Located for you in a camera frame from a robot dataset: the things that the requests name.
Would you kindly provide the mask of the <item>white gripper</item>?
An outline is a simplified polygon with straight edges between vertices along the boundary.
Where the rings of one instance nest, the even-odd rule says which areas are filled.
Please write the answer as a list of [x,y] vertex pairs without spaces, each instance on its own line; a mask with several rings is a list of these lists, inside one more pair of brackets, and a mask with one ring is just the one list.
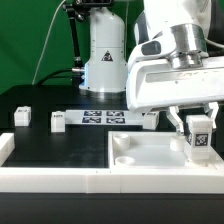
[[169,107],[166,116],[179,136],[184,135],[184,125],[177,106],[206,103],[204,111],[216,127],[216,101],[224,101],[224,56],[204,59],[201,68],[177,70],[166,59],[138,62],[127,80],[126,100],[127,108],[135,113]]

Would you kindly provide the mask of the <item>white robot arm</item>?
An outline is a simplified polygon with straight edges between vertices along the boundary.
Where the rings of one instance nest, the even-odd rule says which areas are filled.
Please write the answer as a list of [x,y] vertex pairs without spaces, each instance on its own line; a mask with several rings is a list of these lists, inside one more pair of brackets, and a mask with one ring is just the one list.
[[202,107],[214,122],[224,100],[224,56],[207,52],[212,0],[143,0],[143,5],[128,60],[123,21],[103,5],[91,8],[91,56],[80,90],[97,97],[124,93],[134,113],[164,110],[178,134],[184,133],[182,108]]

